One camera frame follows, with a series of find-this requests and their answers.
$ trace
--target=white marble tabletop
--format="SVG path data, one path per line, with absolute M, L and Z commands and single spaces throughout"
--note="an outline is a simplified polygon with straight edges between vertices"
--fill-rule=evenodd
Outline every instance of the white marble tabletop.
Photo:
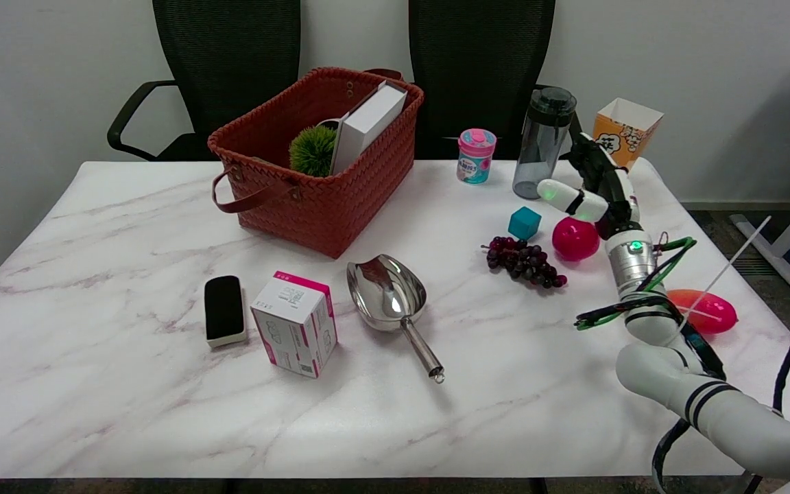
M 513 163 L 467 185 L 453 162 L 417 162 L 338 260 L 220 213 L 209 193 L 220 166 L 85 163 L 2 265 L 0 478 L 649 474 L 675 416 L 618 384 L 615 357 L 633 341 L 623 322 L 572 326 L 615 301 L 602 251 L 555 263 L 570 279 L 557 292 L 486 268 L 479 245 L 515 209 L 542 214 L 547 249 L 564 216 L 510 193 Z M 724 257 L 649 163 L 631 177 L 652 237 L 699 240 L 668 287 L 702 289 Z M 567 165 L 558 178 L 577 182 Z M 447 368 L 441 386 L 349 300 L 346 263 L 380 252 L 426 284 L 418 327 Z M 207 279 L 237 275 L 250 302 L 276 270 L 332 287 L 341 342 L 319 379 L 270 365 L 254 327 L 247 344 L 204 341 Z M 770 403 L 790 333 L 735 271 L 715 293 L 740 322 L 713 345 L 733 384 Z M 673 475 L 739 471 L 696 432 L 667 462 Z

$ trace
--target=red woven basket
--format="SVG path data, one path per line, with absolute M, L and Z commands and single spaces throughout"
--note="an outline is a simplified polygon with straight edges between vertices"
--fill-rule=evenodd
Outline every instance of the red woven basket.
M 346 171 L 310 177 L 289 169 L 288 147 L 298 133 L 339 118 L 389 81 L 407 90 L 401 114 Z M 209 149 L 224 164 L 213 200 L 239 224 L 337 259 L 373 219 L 414 166 L 419 87 L 366 72 L 314 69 L 291 87 L 215 131 Z M 228 177 L 233 200 L 220 203 L 215 187 Z

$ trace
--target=pink egg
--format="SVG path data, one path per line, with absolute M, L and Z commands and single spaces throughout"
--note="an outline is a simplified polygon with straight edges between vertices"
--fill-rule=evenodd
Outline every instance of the pink egg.
M 684 314 L 702 294 L 699 290 L 670 290 L 667 296 Z M 733 328 L 738 321 L 737 310 L 733 305 L 714 294 L 706 294 L 693 310 L 696 312 L 690 313 L 687 321 L 701 334 L 722 333 Z
M 566 217 L 554 227 L 554 249 L 564 261 L 577 262 L 599 250 L 599 234 L 593 223 Z

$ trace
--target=toy cube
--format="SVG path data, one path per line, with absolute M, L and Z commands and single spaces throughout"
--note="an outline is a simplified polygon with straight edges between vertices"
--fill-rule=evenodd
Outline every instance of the toy cube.
M 529 207 L 521 207 L 511 215 L 511 222 L 507 226 L 507 231 L 520 240 L 529 240 L 532 235 L 538 232 L 538 225 L 542 222 L 542 216 Z

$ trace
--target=pink and white box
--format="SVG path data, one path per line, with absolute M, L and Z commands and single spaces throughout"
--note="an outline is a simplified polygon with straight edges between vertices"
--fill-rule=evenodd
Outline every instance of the pink and white box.
M 327 285 L 277 271 L 250 309 L 270 363 L 319 377 L 337 345 Z

